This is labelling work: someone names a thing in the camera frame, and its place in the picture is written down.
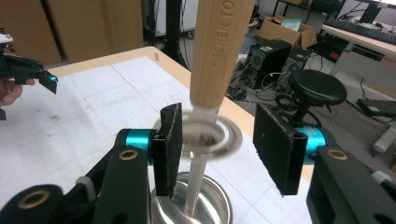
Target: stool seat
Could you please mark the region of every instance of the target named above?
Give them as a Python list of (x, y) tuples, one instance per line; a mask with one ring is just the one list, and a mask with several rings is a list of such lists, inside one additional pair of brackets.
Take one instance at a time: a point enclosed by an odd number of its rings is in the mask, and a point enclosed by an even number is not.
[(347, 89), (340, 80), (315, 70), (292, 73), (289, 85), (298, 98), (311, 105), (339, 105), (347, 98)]

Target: human hand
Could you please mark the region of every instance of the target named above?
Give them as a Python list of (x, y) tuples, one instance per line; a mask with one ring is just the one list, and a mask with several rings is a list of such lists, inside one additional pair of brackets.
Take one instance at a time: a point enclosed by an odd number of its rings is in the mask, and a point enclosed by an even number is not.
[[(27, 79), (26, 84), (33, 86), (35, 85), (35, 81), (33, 79)], [(15, 84), (13, 80), (0, 80), (0, 106), (12, 105), (21, 95), (22, 85)]]

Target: black stool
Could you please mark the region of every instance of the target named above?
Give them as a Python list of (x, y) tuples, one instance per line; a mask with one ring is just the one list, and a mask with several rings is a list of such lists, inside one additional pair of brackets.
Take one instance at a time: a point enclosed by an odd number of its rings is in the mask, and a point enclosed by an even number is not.
[(347, 98), (347, 89), (336, 77), (315, 70), (300, 70), (289, 76), (289, 86), (300, 106), (290, 118), (292, 127), (303, 127), (303, 118), (310, 106), (339, 105)]

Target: wooden spatula handle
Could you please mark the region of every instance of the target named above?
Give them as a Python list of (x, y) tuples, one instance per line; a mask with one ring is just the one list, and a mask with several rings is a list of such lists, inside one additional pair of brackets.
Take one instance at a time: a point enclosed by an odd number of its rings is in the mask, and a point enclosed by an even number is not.
[(254, 3), (255, 0), (199, 0), (191, 70), (193, 105), (221, 105)]

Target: desk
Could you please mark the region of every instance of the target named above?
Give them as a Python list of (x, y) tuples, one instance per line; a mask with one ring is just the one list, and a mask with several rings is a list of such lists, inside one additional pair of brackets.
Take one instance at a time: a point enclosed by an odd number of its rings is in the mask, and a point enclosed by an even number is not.
[[(190, 72), (155, 48), (50, 71), (60, 78), (57, 95), (40, 85), (26, 87), (21, 99), (5, 108), (7, 121), (0, 126), (1, 207), (37, 184), (69, 191), (111, 149), (120, 129), (151, 128), (168, 104), (191, 108)], [(281, 197), (252, 144), (254, 118), (228, 99), (220, 114), (242, 129), (243, 145), (226, 159), (209, 161), (205, 173), (227, 192), (233, 222), (310, 223), (305, 204), (309, 183), (302, 179), (299, 195)], [(189, 166), (190, 160), (182, 159), (179, 171)], [(153, 187), (152, 167), (148, 174)]]
[(330, 75), (335, 76), (337, 72), (340, 70), (342, 65), (345, 63), (347, 60), (349, 53), (352, 51), (353, 47), (358, 44), (362, 45), (368, 49), (372, 49), (375, 51), (378, 51), (380, 53), (383, 53), (385, 55), (388, 55), (389, 57), (396, 58), (396, 46), (387, 44), (378, 40), (374, 40), (372, 38), (368, 38), (365, 36), (361, 35), (355, 35), (347, 31), (342, 31), (327, 25), (323, 25), (322, 29), (326, 31), (327, 33), (331, 35), (336, 35), (341, 38), (344, 38), (345, 40), (349, 41), (348, 45), (344, 49), (343, 53), (341, 54), (340, 58), (338, 59), (337, 63), (335, 66), (332, 68), (332, 71), (330, 72)]

